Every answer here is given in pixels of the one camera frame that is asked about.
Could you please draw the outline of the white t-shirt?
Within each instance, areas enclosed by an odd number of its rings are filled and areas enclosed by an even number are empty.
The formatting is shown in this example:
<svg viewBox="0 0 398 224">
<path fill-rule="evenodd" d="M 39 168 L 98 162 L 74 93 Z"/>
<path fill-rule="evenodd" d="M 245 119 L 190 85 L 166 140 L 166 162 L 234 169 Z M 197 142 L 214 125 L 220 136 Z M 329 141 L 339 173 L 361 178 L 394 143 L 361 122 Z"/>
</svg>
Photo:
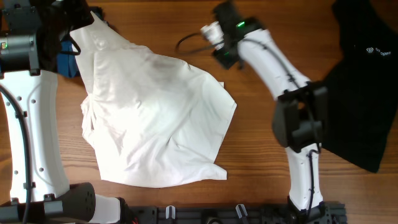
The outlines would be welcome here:
<svg viewBox="0 0 398 224">
<path fill-rule="evenodd" d="M 102 180 L 149 188 L 226 180 L 215 160 L 237 105 L 221 82 L 99 18 L 71 36 L 87 93 L 82 135 Z"/>
</svg>

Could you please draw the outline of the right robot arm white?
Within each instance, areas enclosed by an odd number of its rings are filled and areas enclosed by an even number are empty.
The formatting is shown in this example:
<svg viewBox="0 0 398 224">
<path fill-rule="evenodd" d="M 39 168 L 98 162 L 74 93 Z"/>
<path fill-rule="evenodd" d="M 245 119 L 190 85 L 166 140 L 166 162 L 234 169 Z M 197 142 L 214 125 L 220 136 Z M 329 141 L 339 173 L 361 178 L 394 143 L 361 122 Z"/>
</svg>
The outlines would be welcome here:
<svg viewBox="0 0 398 224">
<path fill-rule="evenodd" d="M 213 9 L 217 22 L 213 56 L 225 68 L 247 63 L 268 87 L 276 105 L 272 131 L 285 149 L 290 169 L 289 208 L 296 221 L 325 213 L 318 158 L 327 119 L 327 89 L 299 72 L 255 17 L 243 18 L 232 1 Z"/>
</svg>

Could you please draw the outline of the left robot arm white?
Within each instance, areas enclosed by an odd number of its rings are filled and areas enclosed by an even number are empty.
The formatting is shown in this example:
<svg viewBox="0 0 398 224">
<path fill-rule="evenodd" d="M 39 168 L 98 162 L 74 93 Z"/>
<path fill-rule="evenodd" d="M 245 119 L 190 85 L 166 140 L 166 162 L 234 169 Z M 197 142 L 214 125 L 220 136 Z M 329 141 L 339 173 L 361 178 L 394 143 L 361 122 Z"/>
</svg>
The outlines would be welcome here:
<svg viewBox="0 0 398 224">
<path fill-rule="evenodd" d="M 2 223 L 123 223 L 125 207 L 71 184 L 60 157 L 55 101 L 57 57 L 73 30 L 93 23 L 85 1 L 4 1 L 1 97 L 12 155 Z"/>
</svg>

